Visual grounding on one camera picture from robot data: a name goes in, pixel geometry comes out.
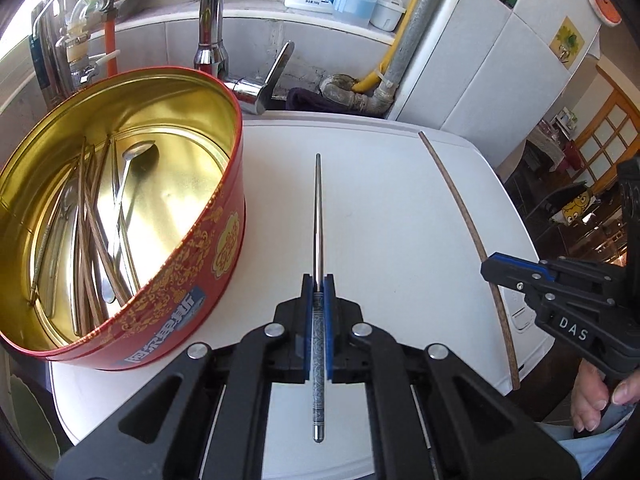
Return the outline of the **person right hand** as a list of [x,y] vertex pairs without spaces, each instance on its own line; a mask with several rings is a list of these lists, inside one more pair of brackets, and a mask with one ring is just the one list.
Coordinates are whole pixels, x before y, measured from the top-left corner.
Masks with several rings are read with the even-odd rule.
[[600,425],[602,412],[608,405],[637,403],[639,392],[638,370],[622,380],[613,392],[609,393],[600,370],[588,361],[582,360],[570,396],[570,417],[574,429],[578,432],[596,430]]

